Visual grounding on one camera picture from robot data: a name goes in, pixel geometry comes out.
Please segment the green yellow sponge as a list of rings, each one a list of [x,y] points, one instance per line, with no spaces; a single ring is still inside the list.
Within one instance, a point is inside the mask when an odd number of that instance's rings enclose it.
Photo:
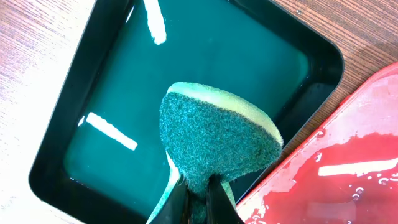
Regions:
[[[159,131],[170,179],[182,175],[189,192],[189,223],[205,223],[206,188],[218,175],[230,202],[230,182],[275,162],[284,140],[263,110],[240,96],[199,83],[177,82],[163,97]]]

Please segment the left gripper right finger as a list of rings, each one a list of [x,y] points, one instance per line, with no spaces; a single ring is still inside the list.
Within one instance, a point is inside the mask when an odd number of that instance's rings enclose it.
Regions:
[[[230,202],[218,175],[212,175],[206,188],[207,224],[244,224]]]

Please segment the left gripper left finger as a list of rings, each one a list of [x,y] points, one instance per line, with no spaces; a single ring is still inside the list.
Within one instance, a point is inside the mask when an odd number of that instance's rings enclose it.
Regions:
[[[150,224],[189,224],[189,192],[185,178],[170,179],[152,212]]]

